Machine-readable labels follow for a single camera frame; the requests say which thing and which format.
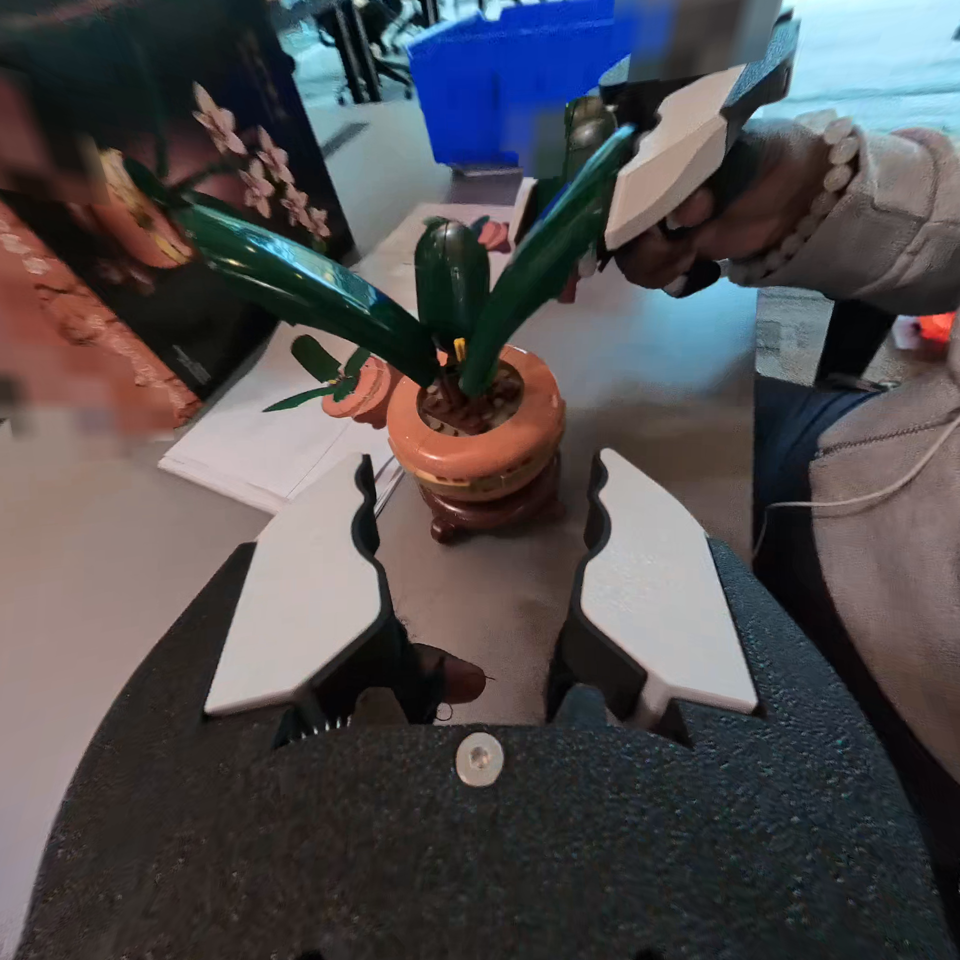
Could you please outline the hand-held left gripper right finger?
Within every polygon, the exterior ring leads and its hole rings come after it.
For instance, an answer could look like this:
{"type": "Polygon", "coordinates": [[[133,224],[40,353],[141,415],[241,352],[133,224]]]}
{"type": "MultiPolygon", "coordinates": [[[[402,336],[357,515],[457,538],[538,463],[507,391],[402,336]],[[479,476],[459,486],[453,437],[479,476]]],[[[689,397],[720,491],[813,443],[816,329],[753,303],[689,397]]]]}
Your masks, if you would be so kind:
{"type": "Polygon", "coordinates": [[[760,694],[715,542],[663,486],[611,448],[593,458],[551,722],[684,732],[682,705],[760,718],[760,694]]]}

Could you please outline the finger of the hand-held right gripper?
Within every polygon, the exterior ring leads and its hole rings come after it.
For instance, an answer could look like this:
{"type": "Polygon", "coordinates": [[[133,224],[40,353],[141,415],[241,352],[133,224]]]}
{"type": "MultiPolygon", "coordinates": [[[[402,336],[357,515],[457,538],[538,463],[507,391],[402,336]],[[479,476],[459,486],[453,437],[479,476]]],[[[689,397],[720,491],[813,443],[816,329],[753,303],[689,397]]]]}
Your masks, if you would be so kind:
{"type": "Polygon", "coordinates": [[[728,136],[721,109],[744,69],[705,75],[661,102],[657,123],[617,175],[604,234],[609,251],[649,231],[719,169],[728,136]]]}

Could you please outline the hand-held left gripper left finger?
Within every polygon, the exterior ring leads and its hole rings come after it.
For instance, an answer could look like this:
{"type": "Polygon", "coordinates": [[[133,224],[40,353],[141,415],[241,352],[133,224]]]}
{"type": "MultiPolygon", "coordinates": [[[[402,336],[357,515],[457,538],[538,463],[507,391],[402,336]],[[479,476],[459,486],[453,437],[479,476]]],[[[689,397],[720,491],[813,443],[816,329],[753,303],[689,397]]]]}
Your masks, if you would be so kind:
{"type": "Polygon", "coordinates": [[[371,457],[349,453],[258,535],[204,703],[206,716],[290,707],[392,616],[371,457]]]}

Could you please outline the building instruction booklet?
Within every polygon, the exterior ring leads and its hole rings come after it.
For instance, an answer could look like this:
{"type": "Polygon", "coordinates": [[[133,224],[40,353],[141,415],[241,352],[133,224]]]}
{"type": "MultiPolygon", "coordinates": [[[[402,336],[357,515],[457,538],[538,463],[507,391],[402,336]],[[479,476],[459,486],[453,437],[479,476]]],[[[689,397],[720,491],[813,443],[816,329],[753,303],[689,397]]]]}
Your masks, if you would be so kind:
{"type": "MultiPolygon", "coordinates": [[[[414,250],[430,217],[470,224],[488,216],[512,219],[516,186],[510,202],[421,203],[351,269],[416,315],[414,250]]],[[[178,435],[160,459],[163,471],[208,488],[252,508],[275,515],[349,454],[370,457],[382,510],[402,479],[402,468],[390,452],[386,428],[358,424],[327,415],[321,398],[292,410],[264,409],[296,394],[317,389],[315,381],[290,354],[300,334],[316,334],[334,357],[346,361],[352,352],[344,341],[322,331],[281,323],[229,389],[223,389],[178,435]]]]}

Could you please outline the person's right forearm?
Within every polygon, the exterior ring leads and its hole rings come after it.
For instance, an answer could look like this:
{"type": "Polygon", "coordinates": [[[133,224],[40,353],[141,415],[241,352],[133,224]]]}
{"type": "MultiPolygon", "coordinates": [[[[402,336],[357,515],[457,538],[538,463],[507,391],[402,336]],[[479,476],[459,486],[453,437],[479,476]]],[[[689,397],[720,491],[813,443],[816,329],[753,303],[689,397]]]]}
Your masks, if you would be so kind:
{"type": "Polygon", "coordinates": [[[812,235],[756,286],[817,292],[898,315],[959,304],[958,152],[942,133],[853,126],[857,171],[812,235]]]}

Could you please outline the grey desk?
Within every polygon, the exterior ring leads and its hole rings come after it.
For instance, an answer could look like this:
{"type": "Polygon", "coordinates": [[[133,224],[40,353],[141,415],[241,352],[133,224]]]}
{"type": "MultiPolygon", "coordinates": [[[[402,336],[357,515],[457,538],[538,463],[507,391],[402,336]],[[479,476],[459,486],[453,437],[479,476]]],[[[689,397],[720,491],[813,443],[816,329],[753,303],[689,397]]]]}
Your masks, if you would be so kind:
{"type": "MultiPolygon", "coordinates": [[[[569,420],[566,518],[440,546],[403,479],[379,556],[416,640],[483,666],[454,724],[533,725],[583,550],[595,450],[610,447],[748,552],[756,295],[720,282],[686,299],[632,287],[615,265],[548,304],[517,343],[552,368],[569,420]]],[[[2,426],[2,958],[12,958],[52,822],[127,680],[234,549],[268,516],[167,474],[172,442],[142,420],[128,363],[27,340],[2,313],[2,365],[24,405],[2,426]]]]}

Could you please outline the person's right hand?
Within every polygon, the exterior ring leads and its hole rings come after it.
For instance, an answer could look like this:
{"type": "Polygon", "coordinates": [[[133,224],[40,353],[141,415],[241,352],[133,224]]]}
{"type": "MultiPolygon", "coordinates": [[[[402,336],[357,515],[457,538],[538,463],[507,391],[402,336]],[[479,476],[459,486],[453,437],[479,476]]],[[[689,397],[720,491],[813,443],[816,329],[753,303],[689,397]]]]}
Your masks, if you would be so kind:
{"type": "Polygon", "coordinates": [[[699,259],[753,259],[780,246],[808,215],[832,169],[830,145],[793,121],[751,126],[759,163],[748,187],[716,213],[714,192],[703,185],[666,218],[681,234],[666,235],[657,227],[619,247],[614,261],[628,282],[664,289],[699,259]]]}

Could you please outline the person's left hand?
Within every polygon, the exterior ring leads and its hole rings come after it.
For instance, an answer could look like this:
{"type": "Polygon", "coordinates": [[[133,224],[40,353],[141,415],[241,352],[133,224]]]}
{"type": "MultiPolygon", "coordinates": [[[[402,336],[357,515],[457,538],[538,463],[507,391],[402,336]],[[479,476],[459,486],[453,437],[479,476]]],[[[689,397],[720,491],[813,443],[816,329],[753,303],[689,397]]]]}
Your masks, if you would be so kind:
{"type": "Polygon", "coordinates": [[[414,643],[413,650],[421,678],[437,704],[470,704],[485,692],[488,678],[478,665],[423,643],[414,643]]]}

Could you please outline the blue plastic bin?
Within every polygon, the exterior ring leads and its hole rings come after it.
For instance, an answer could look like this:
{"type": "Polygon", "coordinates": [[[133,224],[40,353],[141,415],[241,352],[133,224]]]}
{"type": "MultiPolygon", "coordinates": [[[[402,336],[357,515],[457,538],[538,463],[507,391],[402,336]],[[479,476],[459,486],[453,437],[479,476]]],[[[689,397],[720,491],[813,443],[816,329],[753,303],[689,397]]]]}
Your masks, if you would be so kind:
{"type": "Polygon", "coordinates": [[[509,5],[426,30],[407,53],[435,162],[520,165],[531,117],[587,94],[634,37],[613,1],[509,5]]]}

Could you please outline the black orchid toy set box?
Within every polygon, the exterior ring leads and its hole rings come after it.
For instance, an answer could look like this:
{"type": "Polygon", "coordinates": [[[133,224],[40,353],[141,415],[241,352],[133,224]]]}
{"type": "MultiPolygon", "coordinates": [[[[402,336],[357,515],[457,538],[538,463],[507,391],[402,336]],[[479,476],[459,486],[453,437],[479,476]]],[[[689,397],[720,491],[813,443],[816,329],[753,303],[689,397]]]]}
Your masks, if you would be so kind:
{"type": "Polygon", "coordinates": [[[2,2],[2,419],[181,426],[272,336],[174,212],[354,250],[276,6],[2,2]]]}

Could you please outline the orange object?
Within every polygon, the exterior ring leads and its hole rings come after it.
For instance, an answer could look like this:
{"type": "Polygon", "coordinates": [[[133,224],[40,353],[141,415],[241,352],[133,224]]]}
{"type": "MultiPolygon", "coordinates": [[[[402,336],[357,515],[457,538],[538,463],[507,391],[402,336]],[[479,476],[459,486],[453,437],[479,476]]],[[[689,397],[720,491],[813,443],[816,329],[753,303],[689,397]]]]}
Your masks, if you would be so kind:
{"type": "Polygon", "coordinates": [[[937,357],[952,340],[956,311],[922,316],[898,316],[892,326],[895,348],[907,354],[937,357]]]}

